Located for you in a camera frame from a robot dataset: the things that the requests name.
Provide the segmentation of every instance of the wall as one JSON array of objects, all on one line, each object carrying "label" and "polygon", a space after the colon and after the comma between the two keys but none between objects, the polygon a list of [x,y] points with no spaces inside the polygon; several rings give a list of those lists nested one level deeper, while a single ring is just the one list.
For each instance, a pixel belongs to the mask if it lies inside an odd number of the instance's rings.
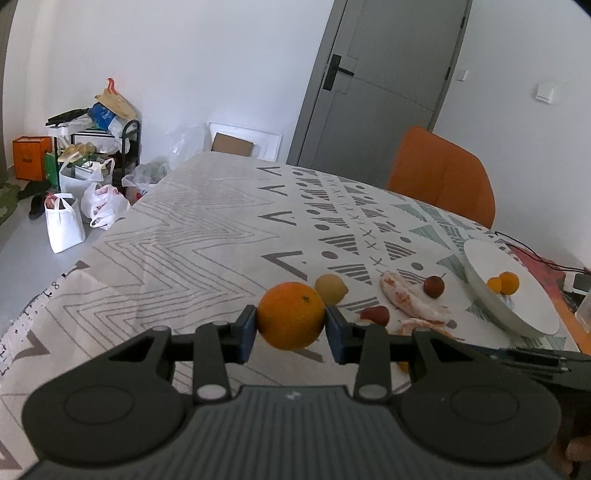
[{"label": "wall", "polygon": [[[473,0],[434,133],[474,153],[495,228],[540,254],[591,266],[591,18],[569,0]],[[560,86],[552,105],[537,84]]]},{"label": "wall", "polygon": [[166,154],[167,131],[214,120],[283,134],[284,162],[331,7],[20,0],[4,81],[7,153],[50,116],[92,104],[113,77],[142,115],[142,161]]}]

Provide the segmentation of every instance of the gray door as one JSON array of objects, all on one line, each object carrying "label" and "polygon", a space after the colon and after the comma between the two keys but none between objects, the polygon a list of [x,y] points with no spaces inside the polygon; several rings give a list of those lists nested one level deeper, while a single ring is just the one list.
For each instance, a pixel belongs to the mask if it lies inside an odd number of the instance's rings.
[{"label": "gray door", "polygon": [[385,186],[402,136],[436,110],[465,10],[466,0],[348,0],[298,165]]}]

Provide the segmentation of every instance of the chair backrest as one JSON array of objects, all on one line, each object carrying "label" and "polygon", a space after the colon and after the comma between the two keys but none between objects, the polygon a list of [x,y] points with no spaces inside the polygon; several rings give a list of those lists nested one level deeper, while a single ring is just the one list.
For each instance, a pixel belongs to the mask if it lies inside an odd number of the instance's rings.
[{"label": "chair backrest", "polygon": [[480,160],[420,127],[404,135],[387,189],[487,228],[495,219],[495,197]]}]

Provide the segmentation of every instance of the white tablecloth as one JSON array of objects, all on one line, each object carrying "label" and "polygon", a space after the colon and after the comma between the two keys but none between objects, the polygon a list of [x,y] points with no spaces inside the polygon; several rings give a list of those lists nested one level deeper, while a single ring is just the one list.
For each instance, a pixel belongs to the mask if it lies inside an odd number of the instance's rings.
[{"label": "white tablecloth", "polygon": [[[169,174],[28,309],[0,343],[0,480],[35,461],[21,428],[27,396],[39,385],[156,325],[192,333],[213,320],[234,321],[284,281],[314,284],[340,275],[349,316],[390,308],[389,330],[404,317],[383,296],[379,276],[396,269],[413,283],[445,276],[440,302],[451,333],[468,343],[576,350],[561,324],[554,337],[523,339],[499,328],[474,297],[461,257],[469,238],[507,247],[456,215],[355,181],[297,167],[200,154]],[[242,384],[353,385],[356,367],[335,364],[324,335],[300,352],[258,338],[249,364],[228,365]],[[408,377],[392,366],[395,388]],[[190,366],[174,380],[190,388]]]}]

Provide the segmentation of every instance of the small orange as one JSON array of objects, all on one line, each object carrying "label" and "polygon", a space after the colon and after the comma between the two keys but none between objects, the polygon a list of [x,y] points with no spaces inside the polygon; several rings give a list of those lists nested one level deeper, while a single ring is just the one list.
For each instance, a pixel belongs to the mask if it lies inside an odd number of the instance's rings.
[{"label": "small orange", "polygon": [[299,282],[281,283],[268,290],[256,311],[259,333],[280,350],[307,347],[323,327],[322,298],[312,287]]},{"label": "small orange", "polygon": [[488,286],[488,288],[490,288],[493,291],[493,293],[499,294],[501,293],[501,289],[503,288],[503,282],[499,277],[492,277],[488,279],[488,282],[486,282],[486,286]]},{"label": "small orange", "polygon": [[499,278],[502,283],[501,293],[503,295],[513,295],[519,290],[519,277],[513,272],[503,272]]}]

